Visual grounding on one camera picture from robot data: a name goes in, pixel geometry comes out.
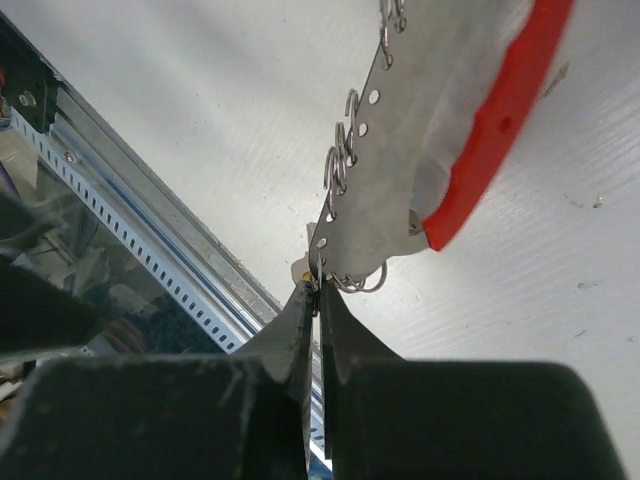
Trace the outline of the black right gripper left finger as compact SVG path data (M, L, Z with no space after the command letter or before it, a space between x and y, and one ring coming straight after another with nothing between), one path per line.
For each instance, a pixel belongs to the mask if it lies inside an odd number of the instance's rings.
M45 363L2 429L2 477L306 478L314 299L299 283L232 354Z

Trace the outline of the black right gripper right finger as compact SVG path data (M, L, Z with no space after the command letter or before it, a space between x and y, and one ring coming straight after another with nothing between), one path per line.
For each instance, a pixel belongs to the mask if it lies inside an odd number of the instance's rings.
M621 479L594 398L549 362L406 360L325 284L325 454L337 479Z

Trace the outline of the yellow tagged silver key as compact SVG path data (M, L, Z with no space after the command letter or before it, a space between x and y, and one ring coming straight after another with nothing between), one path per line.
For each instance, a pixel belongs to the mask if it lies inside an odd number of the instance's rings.
M291 265L291 277L294 283L302 281L311 284L315 291L320 290L321 257L317 250L307 252L302 258L294 261Z

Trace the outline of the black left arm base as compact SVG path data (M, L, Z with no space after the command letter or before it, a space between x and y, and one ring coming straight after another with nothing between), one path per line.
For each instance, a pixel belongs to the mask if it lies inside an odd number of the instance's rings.
M54 122L59 84L36 50L2 24L1 96L38 133L48 133Z

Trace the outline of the aluminium front rail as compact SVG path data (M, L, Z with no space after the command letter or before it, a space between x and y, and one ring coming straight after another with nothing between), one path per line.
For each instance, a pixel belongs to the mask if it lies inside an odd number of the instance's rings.
M192 279L229 302L251 339L276 316L279 305L7 17L2 24L21 35L60 82L54 122L44 135L65 160L99 181L109 198L132 207L137 221L176 254Z

